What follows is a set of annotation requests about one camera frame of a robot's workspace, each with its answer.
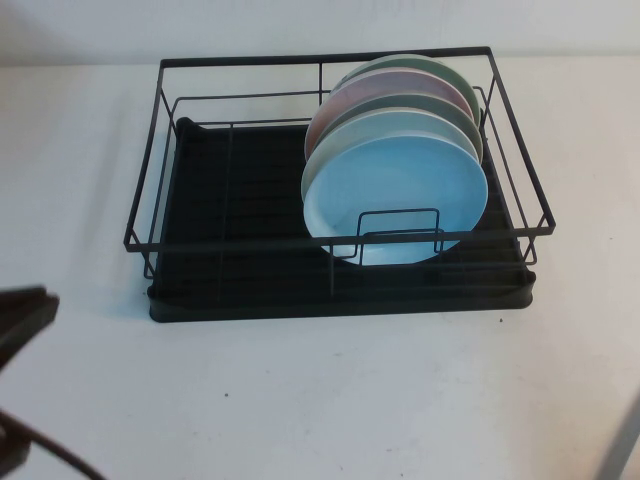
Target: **cable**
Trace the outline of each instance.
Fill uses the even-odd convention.
[[[54,440],[44,436],[31,427],[25,425],[18,419],[0,410],[0,424],[7,429],[14,430],[19,435],[31,440],[33,443],[40,445],[52,455],[67,462],[71,467],[83,473],[90,480],[107,480],[106,477],[98,473],[91,465],[86,463],[80,457],[67,450],[65,447]]]

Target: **green plate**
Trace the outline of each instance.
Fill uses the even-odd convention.
[[[464,96],[465,100],[469,102],[469,106],[471,107],[471,111],[473,112],[473,119],[475,120],[476,125],[480,125],[480,105],[478,104],[478,99],[476,98],[476,94],[473,91],[473,88],[471,88],[471,85],[469,85],[469,83],[464,79],[462,75],[453,70],[451,67],[447,67],[441,62],[429,57],[425,57],[423,55],[401,53],[397,55],[389,55],[386,57],[376,58],[375,60],[360,65],[358,68],[345,75],[344,78],[340,80],[335,86],[333,92],[338,90],[342,86],[342,84],[352,79],[353,77],[357,77],[358,75],[361,75],[363,73],[370,72],[371,70],[389,67],[415,68],[424,72],[431,73],[432,75],[436,75],[437,77],[440,77],[441,79],[449,82],[451,85],[457,88],[462,96]]]

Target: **dish rack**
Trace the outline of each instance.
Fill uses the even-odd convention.
[[[300,196],[304,137],[311,115],[214,121],[178,114],[178,108],[187,103],[197,106],[198,102],[303,96],[311,97],[317,108],[329,93],[323,86],[327,68],[393,53],[488,61],[488,84],[474,88],[483,109],[482,168],[489,196],[473,231],[445,232],[439,228],[437,209],[418,205],[414,211],[432,214],[433,221],[424,229],[366,235],[360,235],[358,229],[356,236],[311,238]],[[182,74],[191,69],[197,78],[204,67],[215,71],[265,66],[313,69],[317,85],[290,91],[230,95],[200,91],[170,97],[163,84],[167,72]],[[509,149],[498,135],[500,122],[492,111],[498,100],[513,135],[514,152],[521,157],[517,163],[524,173],[519,176],[507,159]],[[161,155],[152,154],[156,148]],[[151,177],[158,174],[155,190]],[[521,185],[531,190],[529,198],[541,213],[536,223],[531,223],[531,214],[519,194]],[[149,213],[143,214],[143,191],[150,188],[153,210],[149,214],[149,208]],[[403,212],[362,212],[360,220],[367,215]],[[145,221],[150,221],[143,227],[149,228],[147,241],[136,233],[136,228],[140,231],[138,223]],[[150,315],[159,322],[391,314],[528,306],[536,279],[528,269],[537,262],[534,241],[550,235],[554,228],[555,220],[491,49],[469,47],[162,60],[124,244],[127,251],[142,254],[144,276],[152,280],[148,288]],[[460,243],[429,260],[409,265],[362,266],[332,255],[335,246],[352,245],[353,257],[362,263],[363,245],[423,242],[425,248],[439,252],[443,242],[450,240]]]

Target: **white tabletop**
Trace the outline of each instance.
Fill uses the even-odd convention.
[[[499,66],[558,222],[529,308],[164,325],[122,245],[157,67],[0,69],[0,288],[61,296],[0,404],[114,479],[594,478],[640,387],[640,58]]]

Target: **plate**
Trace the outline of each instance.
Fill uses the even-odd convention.
[[[417,108],[434,113],[445,120],[448,120],[462,130],[469,140],[471,140],[471,143],[473,143],[473,147],[478,155],[478,159],[482,162],[482,137],[480,136],[480,132],[478,131],[475,123],[473,123],[473,120],[471,120],[453,103],[418,92],[394,93],[365,100],[364,102],[357,104],[331,122],[320,134],[317,144],[320,144],[329,133],[350,119],[365,112],[389,107]]]
[[[486,202],[487,181],[473,156],[446,140],[405,132],[360,143],[327,162],[307,192],[304,220],[314,237],[351,236],[362,212],[437,208],[441,229],[468,231]],[[360,234],[435,225],[434,212],[367,215]],[[443,248],[456,243],[444,242]],[[350,256],[354,249],[336,245],[334,255]],[[433,243],[366,245],[362,263],[415,263],[434,255]],[[359,255],[345,260],[359,263]]]
[[[439,62],[438,60],[434,60],[433,58],[425,57],[424,55],[401,53],[397,55],[388,55],[386,57],[377,58],[375,60],[372,60],[371,62],[360,65],[355,70],[349,72],[342,78],[342,80],[338,82],[333,90],[336,91],[344,83],[348,82],[354,77],[357,77],[358,75],[380,68],[389,67],[416,68],[418,70],[423,70],[425,72],[436,75],[443,80],[446,80],[451,85],[456,87],[460,91],[460,93],[462,93],[462,95],[464,95],[464,98],[467,100],[467,102],[469,102],[469,106],[471,107],[471,110],[473,112],[473,119],[476,125],[480,125],[480,105],[478,104],[478,98],[476,97],[476,94],[473,91],[471,85],[469,85],[469,82],[467,82],[462,75],[460,75],[451,67],[448,67],[444,63]]]
[[[414,68],[381,68],[349,80],[322,102],[307,130],[305,158],[311,156],[312,146],[318,143],[322,131],[346,110],[364,100],[405,91],[419,91],[440,97],[473,118],[471,108],[462,94],[441,78]]]
[[[415,108],[381,108],[352,118],[336,128],[318,144],[302,174],[300,182],[302,200],[304,201],[307,190],[318,172],[333,157],[364,141],[402,131],[413,131],[444,138],[461,147],[476,162],[478,161],[471,140],[462,130],[444,118]]]

